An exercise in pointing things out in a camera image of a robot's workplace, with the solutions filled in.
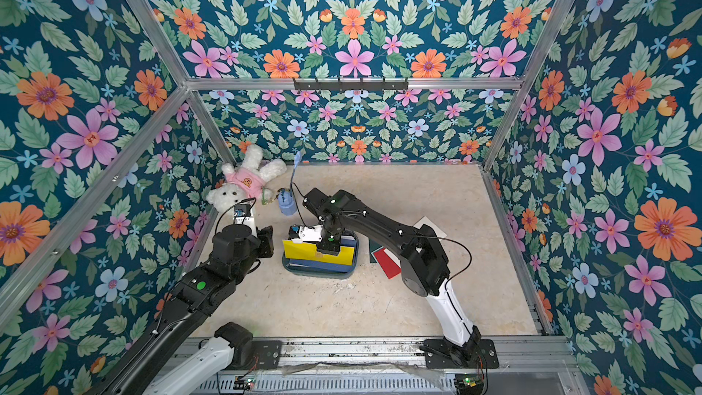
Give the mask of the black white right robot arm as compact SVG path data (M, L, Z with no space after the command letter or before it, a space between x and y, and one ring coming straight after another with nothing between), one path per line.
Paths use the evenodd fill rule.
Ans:
M340 253L342 236L349 232L379 243L397 257L403 283L428 301L440 322L444 345L428 351L458 367L477 358L481 332L459 303L442 238L431 226L402 224L369 208L345 190L329 196L314 188L303 198L303 206L318 224L299 230L298 240L312 243L319 253L328 255Z

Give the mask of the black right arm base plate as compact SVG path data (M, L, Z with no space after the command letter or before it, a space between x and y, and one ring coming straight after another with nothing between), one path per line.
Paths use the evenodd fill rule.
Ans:
M420 345L428 369L498 369L495 342L483 338L477 345L458 347L445 338L426 339Z

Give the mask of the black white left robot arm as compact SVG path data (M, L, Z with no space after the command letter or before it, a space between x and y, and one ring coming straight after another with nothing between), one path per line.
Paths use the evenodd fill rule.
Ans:
M157 320L89 393L144 393L184 341L234 294L254 263L273 256L273 228L228 225L212 244L208 259L174 286Z

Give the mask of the yellow envelope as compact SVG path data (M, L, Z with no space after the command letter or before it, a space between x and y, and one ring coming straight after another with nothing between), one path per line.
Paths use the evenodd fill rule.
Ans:
M316 245L312 243L296 243L293 241L283 241L283 250L285 257L296 263L305 262L338 266L351 266L356 254L355 246L342 245L338 254L326 254L318 252Z

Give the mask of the white envelope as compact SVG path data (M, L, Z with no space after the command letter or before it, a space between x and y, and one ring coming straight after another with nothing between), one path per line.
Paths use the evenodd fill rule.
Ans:
M420 230L423 227L430 227L433 229L434 233L439 238L445 238L447 234L428 217L422 217L419 221L414 224L414 227Z

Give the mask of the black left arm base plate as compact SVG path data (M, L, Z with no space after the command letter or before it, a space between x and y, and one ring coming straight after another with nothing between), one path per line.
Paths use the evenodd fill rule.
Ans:
M283 342L280 340L254 339L241 352L234 353L228 370L270 370L277 369L282 356Z

